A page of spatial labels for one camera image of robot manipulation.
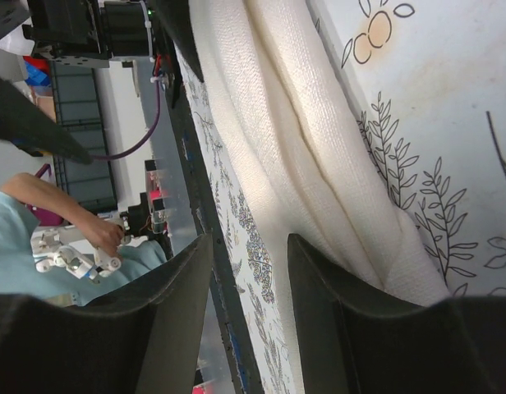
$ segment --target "white cable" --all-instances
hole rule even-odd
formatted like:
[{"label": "white cable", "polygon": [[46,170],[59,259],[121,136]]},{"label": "white cable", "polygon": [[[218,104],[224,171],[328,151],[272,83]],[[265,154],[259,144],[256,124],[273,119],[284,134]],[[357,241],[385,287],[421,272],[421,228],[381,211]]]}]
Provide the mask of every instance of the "white cable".
[{"label": "white cable", "polygon": [[151,21],[149,20],[149,14],[147,13],[147,6],[144,0],[140,0],[141,9],[144,12],[145,28],[147,29],[147,43],[149,44],[149,59],[154,62],[153,56],[153,37],[151,35]]}]

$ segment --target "gray floor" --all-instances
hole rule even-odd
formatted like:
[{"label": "gray floor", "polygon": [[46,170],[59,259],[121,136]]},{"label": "gray floor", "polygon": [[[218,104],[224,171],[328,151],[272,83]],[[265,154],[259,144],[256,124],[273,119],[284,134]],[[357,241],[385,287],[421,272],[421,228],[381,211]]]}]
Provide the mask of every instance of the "gray floor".
[{"label": "gray floor", "polygon": [[[156,113],[155,87],[149,82],[152,65],[148,61],[141,61],[138,62],[136,69],[145,121],[150,125]],[[167,174],[161,180],[160,186],[162,190],[167,190],[173,196],[175,204],[168,218],[168,226],[172,248],[176,254],[189,245],[197,237],[197,233],[163,92],[161,116],[157,129],[151,137],[151,145],[159,169],[165,170]],[[199,361],[202,376],[206,382],[211,381],[213,393],[235,392],[211,294],[208,296],[205,311]]]}]

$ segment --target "white fabric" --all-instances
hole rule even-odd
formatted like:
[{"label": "white fabric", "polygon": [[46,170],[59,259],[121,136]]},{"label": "white fabric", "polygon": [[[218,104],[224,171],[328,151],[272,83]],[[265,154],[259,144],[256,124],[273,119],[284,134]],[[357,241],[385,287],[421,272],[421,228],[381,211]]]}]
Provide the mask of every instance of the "white fabric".
[{"label": "white fabric", "polygon": [[191,0],[209,105],[273,261],[292,374],[303,392],[287,239],[404,300],[448,291],[389,201],[303,0]]}]

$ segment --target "folded cloth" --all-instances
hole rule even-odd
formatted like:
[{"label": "folded cloth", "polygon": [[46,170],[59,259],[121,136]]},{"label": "folded cloth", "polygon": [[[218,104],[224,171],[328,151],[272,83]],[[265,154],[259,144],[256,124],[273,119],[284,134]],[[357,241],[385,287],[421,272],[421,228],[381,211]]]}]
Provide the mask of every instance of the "folded cloth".
[{"label": "folded cloth", "polygon": [[419,305],[448,295],[371,163],[304,0],[190,0],[214,123],[273,261],[303,392],[288,279],[296,232],[371,285]]}]

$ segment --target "light blue shirt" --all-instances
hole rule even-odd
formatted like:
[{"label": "light blue shirt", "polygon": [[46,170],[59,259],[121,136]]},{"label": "light blue shirt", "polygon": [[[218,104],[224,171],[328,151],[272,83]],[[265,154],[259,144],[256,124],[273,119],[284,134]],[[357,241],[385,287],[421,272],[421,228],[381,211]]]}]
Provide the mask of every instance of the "light blue shirt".
[{"label": "light blue shirt", "polygon": [[70,294],[77,305],[85,305],[166,261],[159,244],[146,241],[136,248],[121,247],[122,267],[100,278],[99,284],[78,279],[63,268],[38,273],[30,246],[38,224],[25,205],[0,191],[0,293],[23,293],[43,300]]}]

